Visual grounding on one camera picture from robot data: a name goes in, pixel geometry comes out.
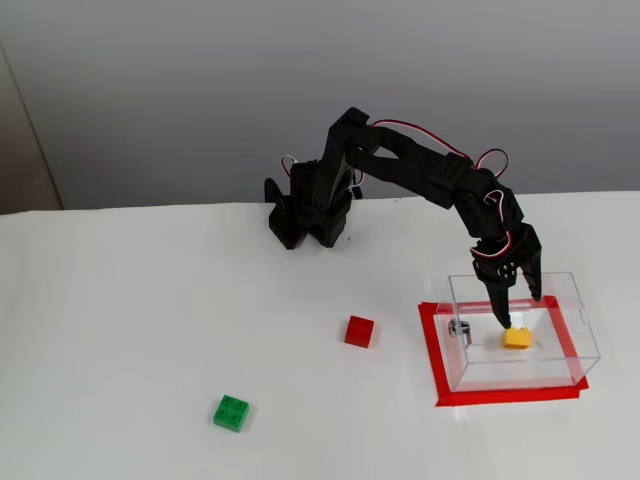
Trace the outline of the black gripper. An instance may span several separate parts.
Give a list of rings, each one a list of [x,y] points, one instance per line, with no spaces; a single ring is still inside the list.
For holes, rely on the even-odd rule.
[[[542,297],[542,246],[534,227],[522,223],[510,234],[510,240],[509,248],[500,255],[472,254],[476,276],[484,283],[492,311],[504,329],[512,325],[509,289],[515,285],[519,270],[523,272],[533,300],[538,302]]]

